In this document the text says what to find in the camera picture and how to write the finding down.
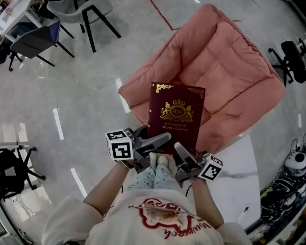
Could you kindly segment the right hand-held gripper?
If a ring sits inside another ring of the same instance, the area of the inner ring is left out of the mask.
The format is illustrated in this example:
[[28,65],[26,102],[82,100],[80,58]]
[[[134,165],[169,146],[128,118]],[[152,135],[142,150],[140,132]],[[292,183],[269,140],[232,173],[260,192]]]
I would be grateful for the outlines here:
[[193,156],[180,142],[176,142],[174,148],[177,152],[173,156],[177,168],[174,178],[180,187],[193,178],[214,181],[223,169],[223,162],[210,153]]

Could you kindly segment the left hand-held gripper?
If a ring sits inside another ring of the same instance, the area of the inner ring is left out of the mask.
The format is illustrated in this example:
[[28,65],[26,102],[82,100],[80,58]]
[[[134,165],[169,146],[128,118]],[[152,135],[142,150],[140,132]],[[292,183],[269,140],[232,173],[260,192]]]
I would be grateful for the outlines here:
[[147,126],[136,130],[118,129],[105,134],[110,158],[128,169],[141,173],[150,167],[149,152],[159,149],[171,140],[170,133],[147,137]]

